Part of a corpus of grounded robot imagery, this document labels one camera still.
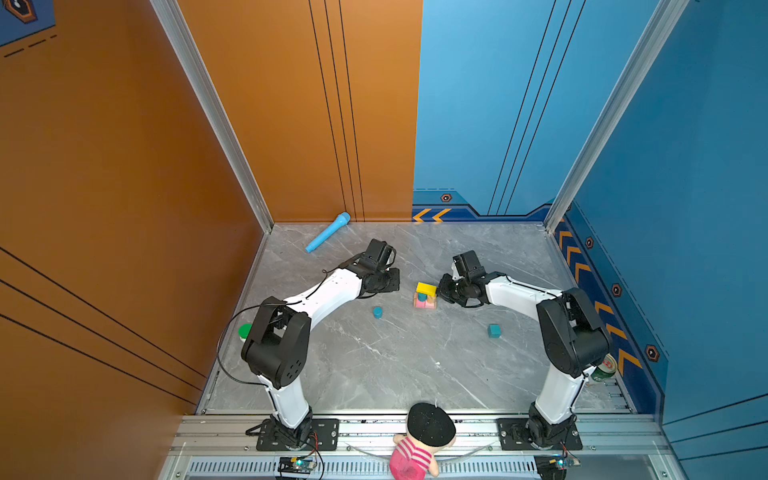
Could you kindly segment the yellow wood block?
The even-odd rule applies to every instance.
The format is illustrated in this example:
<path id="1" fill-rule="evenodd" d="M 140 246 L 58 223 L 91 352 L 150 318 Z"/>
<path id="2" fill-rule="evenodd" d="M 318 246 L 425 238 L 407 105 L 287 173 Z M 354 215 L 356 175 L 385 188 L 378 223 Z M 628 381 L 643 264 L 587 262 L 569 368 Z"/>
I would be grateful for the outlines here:
<path id="1" fill-rule="evenodd" d="M 419 282 L 416 287 L 416 292 L 419 296 L 436 297 L 438 287 L 436 285 Z"/>

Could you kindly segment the dark pink wood block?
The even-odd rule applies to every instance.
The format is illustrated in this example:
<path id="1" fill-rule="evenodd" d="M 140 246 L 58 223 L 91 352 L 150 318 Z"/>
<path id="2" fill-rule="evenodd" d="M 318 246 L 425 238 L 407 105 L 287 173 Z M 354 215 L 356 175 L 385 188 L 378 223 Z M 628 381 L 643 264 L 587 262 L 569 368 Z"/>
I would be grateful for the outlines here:
<path id="1" fill-rule="evenodd" d="M 416 293 L 414 295 L 413 305 L 417 309 L 435 310 L 437 308 L 437 298 L 428 297 L 428 301 L 426 303 L 421 303 L 418 301 L 417 293 Z"/>

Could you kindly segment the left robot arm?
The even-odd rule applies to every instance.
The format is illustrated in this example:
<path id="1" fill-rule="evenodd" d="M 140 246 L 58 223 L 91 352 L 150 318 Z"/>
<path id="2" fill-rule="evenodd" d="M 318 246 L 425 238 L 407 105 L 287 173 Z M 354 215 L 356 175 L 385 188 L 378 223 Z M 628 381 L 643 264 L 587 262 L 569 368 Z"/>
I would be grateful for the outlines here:
<path id="1" fill-rule="evenodd" d="M 373 239 L 364 252 L 326 271 L 317 285 L 286 299 L 269 297 L 256 306 L 240 356 L 273 406 L 261 431 L 279 444 L 288 449 L 313 444 L 313 413 L 300 380 L 313 328 L 348 302 L 398 291 L 396 255 L 393 246 Z"/>

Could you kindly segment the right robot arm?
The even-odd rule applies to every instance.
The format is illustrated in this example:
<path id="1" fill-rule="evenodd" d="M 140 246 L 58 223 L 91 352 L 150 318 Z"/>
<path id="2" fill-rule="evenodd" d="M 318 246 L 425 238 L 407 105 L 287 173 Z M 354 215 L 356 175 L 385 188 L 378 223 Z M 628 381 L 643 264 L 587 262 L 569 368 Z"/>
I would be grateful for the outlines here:
<path id="1" fill-rule="evenodd" d="M 550 367 L 526 423 L 507 436 L 534 449 L 565 446 L 577 433 L 573 406 L 612 346 L 587 293 L 580 288 L 546 289 L 502 272 L 488 272 L 470 250 L 453 257 L 452 270 L 441 278 L 438 294 L 463 308 L 505 307 L 538 322 Z"/>

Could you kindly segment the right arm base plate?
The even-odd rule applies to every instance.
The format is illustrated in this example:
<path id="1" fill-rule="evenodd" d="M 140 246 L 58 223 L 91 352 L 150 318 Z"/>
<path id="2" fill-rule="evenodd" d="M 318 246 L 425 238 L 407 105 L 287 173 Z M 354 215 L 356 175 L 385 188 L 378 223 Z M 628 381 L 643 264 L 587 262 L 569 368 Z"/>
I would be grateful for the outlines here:
<path id="1" fill-rule="evenodd" d="M 583 443 L 576 427 L 576 416 L 551 425 L 543 418 L 500 418 L 496 421 L 504 451 L 557 450 L 580 451 Z"/>

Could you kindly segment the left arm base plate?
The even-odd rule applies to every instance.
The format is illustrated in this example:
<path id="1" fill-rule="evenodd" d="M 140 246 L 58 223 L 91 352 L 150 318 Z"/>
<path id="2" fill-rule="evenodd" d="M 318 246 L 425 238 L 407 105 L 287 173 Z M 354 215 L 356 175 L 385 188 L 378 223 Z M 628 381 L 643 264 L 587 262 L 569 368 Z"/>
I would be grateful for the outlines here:
<path id="1" fill-rule="evenodd" d="M 285 427 L 270 417 L 257 429 L 258 451 L 335 451 L 338 445 L 339 420 L 332 418 L 309 419 L 296 429 Z"/>

